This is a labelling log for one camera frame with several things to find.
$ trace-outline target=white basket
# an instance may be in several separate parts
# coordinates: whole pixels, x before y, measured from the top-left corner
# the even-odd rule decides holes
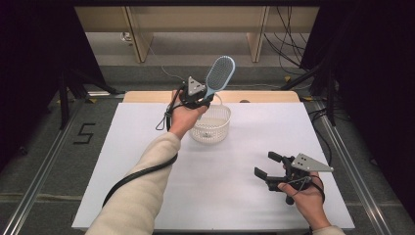
[[[215,144],[225,139],[229,130],[231,110],[224,105],[210,105],[207,112],[191,129],[192,137],[204,144]]]

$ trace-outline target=person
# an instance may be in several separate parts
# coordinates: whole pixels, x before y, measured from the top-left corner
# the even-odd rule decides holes
[[[312,181],[323,188],[323,183],[317,172],[311,172]],[[313,235],[343,235],[341,228],[329,222],[323,209],[323,196],[320,191],[310,185],[307,189],[298,191],[290,184],[280,183],[278,188],[294,199],[297,209],[310,225]]]
[[[207,106],[195,110],[185,107],[174,109],[168,132],[149,144],[137,165],[126,175],[165,163],[173,158],[180,149],[183,136],[207,110]],[[118,188],[101,209],[86,234],[153,234],[155,219],[161,209],[162,197],[171,169],[172,165],[169,165]],[[279,187],[288,195],[295,194],[295,189],[290,185],[280,184]],[[343,234],[340,228],[329,223],[323,211],[321,196],[319,197],[312,189],[301,191],[293,198],[299,211],[315,230],[314,234]]]

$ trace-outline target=gray floor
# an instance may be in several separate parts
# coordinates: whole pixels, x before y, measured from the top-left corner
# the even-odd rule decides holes
[[[291,78],[297,77],[281,69],[279,57],[266,42],[263,44],[259,63],[252,63],[243,33],[157,33],[152,42],[153,52],[150,52],[143,64],[135,62],[132,46],[120,40],[119,33],[88,33],[88,38],[107,83],[118,90],[171,90],[180,83],[180,79],[172,75],[182,78],[192,75],[202,80],[208,67],[219,55],[229,55],[237,64],[237,71],[228,89],[277,89],[285,84],[287,75]],[[276,45],[281,45],[277,44],[275,37],[272,39]],[[303,44],[298,36],[296,42]],[[297,59],[292,48],[285,46],[284,49],[292,59]],[[285,60],[281,65],[286,70],[301,72]],[[296,89],[299,96],[308,96],[306,88],[309,83],[310,80],[299,85]],[[88,89],[98,90],[94,86],[88,86]],[[55,98],[50,103],[50,114],[44,115],[29,141],[25,143],[28,154],[16,155],[0,173],[0,229],[6,226],[58,134],[60,109],[57,101],[58,98]],[[99,157],[116,106],[122,102],[118,98],[99,98],[92,101],[81,105],[66,142],[23,224],[21,234],[83,234],[82,231],[72,229],[71,223]],[[304,103],[310,112],[315,111],[315,104]],[[370,152],[353,122],[341,109],[342,103],[338,102],[336,106],[339,108],[336,111],[337,129],[382,210],[392,234],[415,234],[414,222],[379,169],[369,163]],[[85,136],[78,136],[83,123],[95,123],[84,129],[94,135],[89,144],[76,145],[74,142],[86,140]],[[321,120],[316,122],[316,128],[329,141],[333,151],[332,166],[336,169],[334,175],[355,222],[356,228],[346,234],[376,234]],[[329,149],[323,141],[321,146],[328,156]]]

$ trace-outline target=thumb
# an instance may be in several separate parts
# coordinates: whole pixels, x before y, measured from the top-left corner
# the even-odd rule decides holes
[[[297,193],[297,190],[287,183],[278,184],[278,188],[290,197]]]

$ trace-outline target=beige sleeve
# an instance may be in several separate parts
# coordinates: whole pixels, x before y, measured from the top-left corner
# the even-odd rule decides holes
[[[127,175],[163,164],[179,149],[180,140],[167,132],[147,147],[138,164]],[[170,165],[143,175],[116,190],[86,234],[152,234],[171,168]]]
[[[313,235],[345,235],[343,230],[338,226],[330,226],[312,231]]]

